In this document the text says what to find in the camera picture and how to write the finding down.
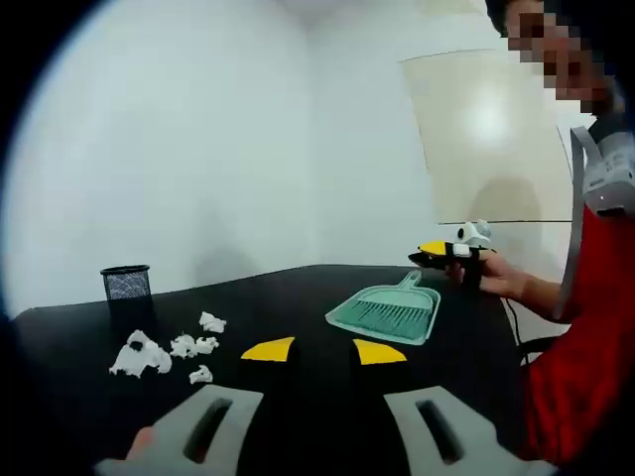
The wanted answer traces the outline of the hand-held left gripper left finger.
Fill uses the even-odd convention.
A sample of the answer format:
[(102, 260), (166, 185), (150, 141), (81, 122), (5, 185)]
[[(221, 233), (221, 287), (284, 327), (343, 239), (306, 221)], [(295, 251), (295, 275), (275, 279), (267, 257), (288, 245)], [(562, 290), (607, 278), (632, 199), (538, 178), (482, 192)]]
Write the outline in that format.
[(226, 335), (200, 358), (187, 395), (149, 426), (132, 459), (98, 462), (99, 475), (294, 475), (299, 473), (299, 351), (293, 335)]

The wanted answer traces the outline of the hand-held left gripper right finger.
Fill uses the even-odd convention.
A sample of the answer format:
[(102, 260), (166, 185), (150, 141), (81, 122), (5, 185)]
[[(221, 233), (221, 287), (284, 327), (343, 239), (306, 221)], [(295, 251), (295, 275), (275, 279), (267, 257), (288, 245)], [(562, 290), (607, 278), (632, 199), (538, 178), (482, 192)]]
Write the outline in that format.
[(524, 456), (520, 370), (509, 345), (349, 344), (350, 475), (555, 475)]

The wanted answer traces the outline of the person's right hand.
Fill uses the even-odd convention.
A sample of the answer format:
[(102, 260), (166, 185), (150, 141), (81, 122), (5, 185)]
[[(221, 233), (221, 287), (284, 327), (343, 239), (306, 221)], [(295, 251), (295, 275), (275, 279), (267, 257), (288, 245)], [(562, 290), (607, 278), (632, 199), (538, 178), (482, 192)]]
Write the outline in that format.
[(503, 298), (518, 299), (530, 280), (530, 275), (512, 267), (501, 254), (481, 250), (479, 264), (482, 274), (478, 288)]

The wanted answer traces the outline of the person's left hand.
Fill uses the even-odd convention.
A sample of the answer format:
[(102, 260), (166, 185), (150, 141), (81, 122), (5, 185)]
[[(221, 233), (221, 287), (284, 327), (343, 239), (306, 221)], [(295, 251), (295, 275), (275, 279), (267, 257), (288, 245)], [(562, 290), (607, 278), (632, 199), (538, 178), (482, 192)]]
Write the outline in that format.
[(126, 455), (126, 459), (132, 459), (133, 457), (143, 452), (153, 441), (153, 436), (154, 428), (152, 426), (142, 427), (135, 435), (135, 438), (133, 439), (133, 442)]

